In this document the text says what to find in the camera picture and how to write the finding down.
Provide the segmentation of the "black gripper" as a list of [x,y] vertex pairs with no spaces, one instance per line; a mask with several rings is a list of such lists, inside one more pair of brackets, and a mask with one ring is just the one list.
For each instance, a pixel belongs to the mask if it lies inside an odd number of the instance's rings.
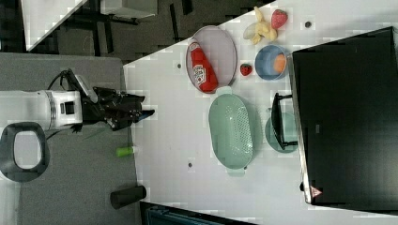
[[82,97],[84,125],[104,122],[112,131],[117,131],[155,113],[154,110],[143,110],[144,96],[102,87],[95,87],[94,91],[99,98],[97,103],[93,103],[88,97]]

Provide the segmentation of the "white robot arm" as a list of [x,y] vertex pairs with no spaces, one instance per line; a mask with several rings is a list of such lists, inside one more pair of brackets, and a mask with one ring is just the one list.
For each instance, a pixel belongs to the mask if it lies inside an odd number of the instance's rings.
[[50,164],[47,131],[103,122],[113,131],[154,112],[144,110],[143,96],[96,87],[92,91],[39,90],[1,93],[1,174],[14,182],[39,178]]

